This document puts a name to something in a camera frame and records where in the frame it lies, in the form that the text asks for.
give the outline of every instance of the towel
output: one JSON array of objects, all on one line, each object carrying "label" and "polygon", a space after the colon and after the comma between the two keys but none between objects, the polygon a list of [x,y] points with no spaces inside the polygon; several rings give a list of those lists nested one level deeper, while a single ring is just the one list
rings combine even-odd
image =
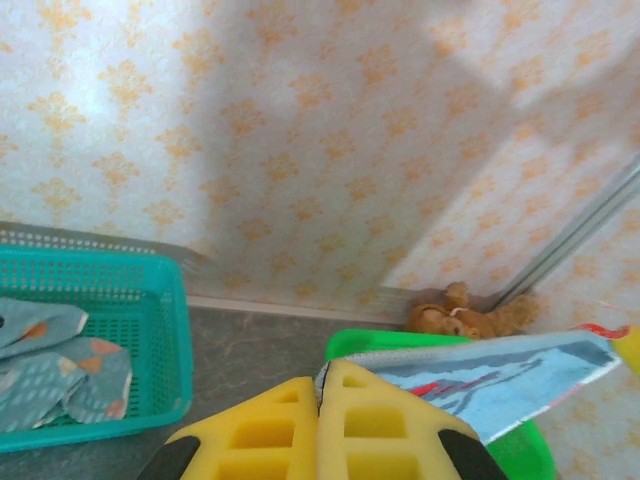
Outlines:
[{"label": "towel", "polygon": [[[460,417],[484,444],[620,364],[606,338],[584,330],[346,359]],[[316,378],[318,395],[327,366]]]},{"label": "towel", "polygon": [[71,305],[0,298],[0,433],[69,415],[123,418],[132,379],[126,349],[78,337],[88,315]]}]

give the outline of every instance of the plastic basket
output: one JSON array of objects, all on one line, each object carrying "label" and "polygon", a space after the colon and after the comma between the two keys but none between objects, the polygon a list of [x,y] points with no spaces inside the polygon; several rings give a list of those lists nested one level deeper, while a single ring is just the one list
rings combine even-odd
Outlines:
[{"label": "plastic basket", "polygon": [[76,305],[83,336],[129,350],[133,369],[122,420],[0,434],[0,452],[118,437],[167,425],[189,410],[193,357],[179,267],[155,255],[0,247],[0,296]]},{"label": "plastic basket", "polygon": [[[336,333],[329,340],[326,358],[333,360],[353,353],[377,350],[442,347],[468,341],[464,337],[349,329]],[[510,480],[556,478],[551,450],[533,420],[523,423],[487,448]]]}]

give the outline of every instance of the wall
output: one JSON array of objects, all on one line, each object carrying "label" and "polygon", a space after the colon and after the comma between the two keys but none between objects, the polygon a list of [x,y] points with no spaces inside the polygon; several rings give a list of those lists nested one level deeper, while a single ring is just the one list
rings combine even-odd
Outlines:
[{"label": "wall", "polygon": [[[640,324],[640,197],[607,222],[536,290],[545,312],[530,332],[596,322]],[[626,366],[543,414],[565,480],[626,479],[640,469],[640,378]]]},{"label": "wall", "polygon": [[634,1],[4,1],[0,219],[188,246],[215,261],[211,296],[488,295],[638,147],[638,18]]}]

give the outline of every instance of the brown teddy bear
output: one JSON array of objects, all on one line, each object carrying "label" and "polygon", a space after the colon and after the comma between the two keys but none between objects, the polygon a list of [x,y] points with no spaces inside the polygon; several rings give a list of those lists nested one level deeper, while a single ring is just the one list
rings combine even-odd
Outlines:
[{"label": "brown teddy bear", "polygon": [[406,330],[473,339],[502,337],[533,322],[539,312],[535,297],[530,295],[521,295],[489,313],[470,310],[467,304],[466,283],[452,283],[445,292],[444,306],[418,305],[409,315]]}]

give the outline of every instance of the floor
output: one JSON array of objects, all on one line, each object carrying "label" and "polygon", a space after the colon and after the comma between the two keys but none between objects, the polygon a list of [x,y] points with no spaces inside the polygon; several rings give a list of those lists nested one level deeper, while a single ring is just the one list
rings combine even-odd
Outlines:
[{"label": "floor", "polygon": [[194,401],[180,423],[131,437],[0,454],[0,479],[135,480],[178,428],[290,378],[315,376],[324,364],[327,340],[338,330],[385,328],[205,309],[192,309],[190,314]]}]

